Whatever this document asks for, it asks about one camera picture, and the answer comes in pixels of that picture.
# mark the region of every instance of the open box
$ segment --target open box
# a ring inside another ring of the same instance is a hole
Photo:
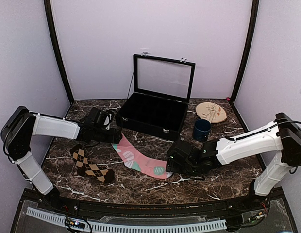
[[[124,128],[178,140],[188,109],[195,63],[134,55],[134,93],[116,118]]]

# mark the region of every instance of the beige plate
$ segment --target beige plate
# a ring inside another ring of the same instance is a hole
[[[201,119],[208,120],[210,123],[220,123],[226,120],[225,110],[216,103],[200,103],[196,107],[196,112]]]

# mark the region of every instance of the marble tabletop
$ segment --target marble tabletop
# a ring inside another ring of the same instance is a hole
[[[207,101],[219,104],[227,113],[226,121],[212,124],[209,140],[243,133],[226,100],[192,99],[181,133],[184,141],[198,148],[202,146],[192,139],[192,127],[195,120],[199,119],[195,112],[196,105]],[[78,100],[73,103],[67,119],[79,120],[85,117],[92,107],[118,110],[124,102],[125,100]],[[123,129],[123,133],[145,156],[167,160],[166,152],[172,142],[128,129]],[[115,172],[115,180],[112,183],[102,183],[96,178],[77,174],[77,167],[69,149],[78,143],[56,138],[42,168],[60,190],[61,196],[79,200],[118,204],[183,204],[229,199],[246,195],[250,182],[262,173],[256,156],[251,156],[210,171],[204,181],[179,174],[160,180],[126,168],[111,144],[100,143],[88,149],[88,159]]]

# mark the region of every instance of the white vent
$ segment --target white vent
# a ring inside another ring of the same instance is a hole
[[[65,222],[64,215],[52,214],[31,207],[28,207],[28,211],[26,214],[35,217],[37,219],[40,219],[42,221],[64,227],[64,222]],[[111,232],[115,232],[115,233],[201,233],[201,232],[212,232],[212,231],[226,229],[225,220],[187,224],[187,225],[175,225],[175,226],[125,226],[125,225],[97,223],[92,221],[88,221],[88,222],[92,227],[93,233],[111,233]],[[90,228],[86,224],[86,228],[84,229],[84,232],[89,232],[89,231]]]

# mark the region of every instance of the sock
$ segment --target sock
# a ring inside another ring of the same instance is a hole
[[[88,158],[85,156],[85,149],[81,144],[75,145],[72,149],[69,150],[73,160],[76,163],[77,173],[80,176],[94,176],[97,177],[99,181],[108,183],[114,179],[114,171],[111,169],[107,169],[105,166],[99,166],[93,164]]]
[[[119,144],[112,144],[112,146],[127,168],[159,179],[167,179],[172,175],[172,172],[166,172],[166,161],[152,159],[141,154],[124,135]]]

